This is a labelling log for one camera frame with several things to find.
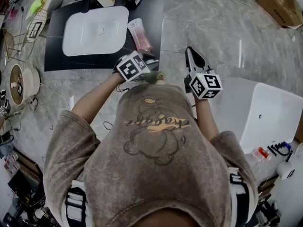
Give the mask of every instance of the red object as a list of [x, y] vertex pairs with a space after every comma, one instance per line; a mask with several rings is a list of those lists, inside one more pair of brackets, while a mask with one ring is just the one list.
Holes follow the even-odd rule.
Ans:
[[269, 154], [266, 151], [264, 151], [262, 147], [259, 147], [258, 152], [260, 152], [262, 156], [264, 156], [265, 158], [269, 157]]

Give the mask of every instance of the green object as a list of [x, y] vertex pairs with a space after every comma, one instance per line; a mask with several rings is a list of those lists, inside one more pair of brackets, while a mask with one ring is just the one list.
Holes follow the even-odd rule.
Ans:
[[33, 15], [37, 11], [37, 9], [40, 8], [41, 6], [42, 6], [42, 0], [35, 0], [29, 9], [31, 15]]

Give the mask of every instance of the wrist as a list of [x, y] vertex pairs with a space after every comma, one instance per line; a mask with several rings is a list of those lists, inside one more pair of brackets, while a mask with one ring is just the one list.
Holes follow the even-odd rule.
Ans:
[[117, 85], [125, 82], [125, 79], [122, 77], [122, 75], [119, 72], [114, 73], [111, 77], [115, 80]]
[[197, 98], [197, 96], [193, 93], [194, 99], [195, 99], [195, 104], [196, 105], [204, 105], [204, 104], [208, 104], [208, 99], [199, 99]]

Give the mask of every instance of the cardboard box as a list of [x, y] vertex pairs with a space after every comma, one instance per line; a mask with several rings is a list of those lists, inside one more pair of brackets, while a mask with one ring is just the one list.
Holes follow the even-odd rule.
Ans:
[[301, 115], [301, 119], [298, 125], [297, 132], [294, 136], [300, 143], [303, 143], [303, 113]]
[[281, 26], [303, 24], [303, 15], [296, 0], [256, 0]]

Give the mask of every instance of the white bathtub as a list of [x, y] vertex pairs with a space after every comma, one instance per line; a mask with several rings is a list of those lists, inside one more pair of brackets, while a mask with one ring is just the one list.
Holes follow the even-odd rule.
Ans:
[[224, 80], [217, 101], [214, 118], [219, 131], [233, 131], [245, 154], [292, 142], [303, 108], [302, 97], [238, 78]]

